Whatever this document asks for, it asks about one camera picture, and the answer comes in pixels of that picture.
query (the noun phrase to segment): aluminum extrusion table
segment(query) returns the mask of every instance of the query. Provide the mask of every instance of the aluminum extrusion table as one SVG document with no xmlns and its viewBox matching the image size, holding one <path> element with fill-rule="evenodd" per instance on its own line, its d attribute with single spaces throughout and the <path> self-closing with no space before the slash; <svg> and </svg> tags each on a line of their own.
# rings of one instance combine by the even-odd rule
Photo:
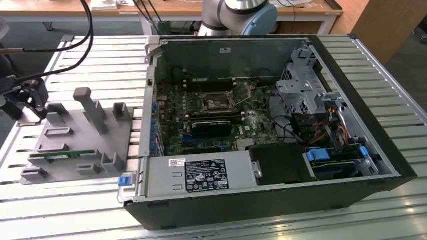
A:
<svg viewBox="0 0 427 240">
<path fill-rule="evenodd" d="M 70 46 L 82 38 L 62 42 L 59 47 Z M 379 240 L 427 237 L 427 115 L 358 39 L 325 35 L 321 40 L 407 157 L 418 179 L 346 209 L 147 231 L 118 203 L 118 178 L 19 184 L 43 127 L 15 127 L 0 151 L 0 238 Z M 106 108 L 115 102 L 137 108 L 129 171 L 138 168 L 147 70 L 145 43 L 145 36 L 98 36 L 83 65 L 46 79 L 50 102 L 63 103 L 68 109 L 82 108 L 72 98 L 76 87 L 90 87 L 92 98 L 100 100 Z M 83 45 L 56 53 L 47 71 L 71 66 L 86 48 Z M 326 79 L 334 89 L 327 75 Z"/>
</svg>

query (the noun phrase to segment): wooden desk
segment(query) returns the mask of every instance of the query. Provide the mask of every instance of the wooden desk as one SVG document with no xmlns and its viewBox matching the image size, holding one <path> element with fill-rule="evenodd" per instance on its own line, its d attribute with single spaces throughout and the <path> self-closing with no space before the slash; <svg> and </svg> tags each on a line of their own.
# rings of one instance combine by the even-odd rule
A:
<svg viewBox="0 0 427 240">
<path fill-rule="evenodd" d="M 331 34 L 355 34 L 385 65 L 427 15 L 427 0 L 337 0 L 345 14 Z"/>
<path fill-rule="evenodd" d="M 151 0 L 163 21 L 201 21 L 202 2 L 187 2 L 181 0 Z M 334 10 L 325 0 L 315 0 L 318 6 L 297 8 L 297 22 L 322 22 L 318 33 L 329 34 L 337 17 L 343 14 L 342 10 Z M 154 20 L 155 12 L 149 7 Z M 279 22 L 294 21 L 294 9 L 282 7 L 279 11 Z M 134 6 L 118 6 L 118 9 L 92 12 L 95 21 L 141 21 L 145 34 L 149 26 L 145 18 Z M 79 0 L 0 0 L 0 16 L 8 22 L 75 22 L 86 21 L 86 12 Z"/>
</svg>

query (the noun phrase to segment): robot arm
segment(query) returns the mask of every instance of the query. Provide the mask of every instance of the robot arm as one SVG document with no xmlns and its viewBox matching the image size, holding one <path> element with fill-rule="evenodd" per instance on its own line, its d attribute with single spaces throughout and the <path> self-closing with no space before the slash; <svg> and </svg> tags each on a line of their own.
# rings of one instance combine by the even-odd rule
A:
<svg viewBox="0 0 427 240">
<path fill-rule="evenodd" d="M 269 0 L 205 0 L 199 36 L 267 35 L 277 19 Z"/>
</svg>

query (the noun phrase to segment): warning label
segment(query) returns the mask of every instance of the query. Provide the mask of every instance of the warning label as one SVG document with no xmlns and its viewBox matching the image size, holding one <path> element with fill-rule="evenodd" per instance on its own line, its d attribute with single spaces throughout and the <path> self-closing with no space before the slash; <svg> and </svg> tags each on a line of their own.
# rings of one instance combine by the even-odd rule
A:
<svg viewBox="0 0 427 240">
<path fill-rule="evenodd" d="M 186 190 L 189 193 L 230 189 L 226 160 L 186 162 Z"/>
</svg>

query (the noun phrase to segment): blue latch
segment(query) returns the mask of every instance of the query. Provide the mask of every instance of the blue latch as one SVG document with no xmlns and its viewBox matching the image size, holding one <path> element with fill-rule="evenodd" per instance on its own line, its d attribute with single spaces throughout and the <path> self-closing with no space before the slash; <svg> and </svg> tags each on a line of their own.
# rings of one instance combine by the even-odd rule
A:
<svg viewBox="0 0 427 240">
<path fill-rule="evenodd" d="M 153 109 L 151 109 L 153 113 L 155 113 L 158 111 L 158 103 L 153 102 Z"/>
<path fill-rule="evenodd" d="M 319 149 L 311 149 L 307 152 L 307 159 L 309 161 L 319 161 L 319 160 L 330 160 L 330 154 L 329 151 L 325 148 L 319 148 Z"/>
<path fill-rule="evenodd" d="M 361 147 L 361 153 L 363 154 L 363 157 L 367 157 L 370 155 L 370 152 L 366 146 Z"/>
<path fill-rule="evenodd" d="M 133 186 L 133 177 L 131 176 L 119 177 L 118 185 L 119 187 Z"/>
</svg>

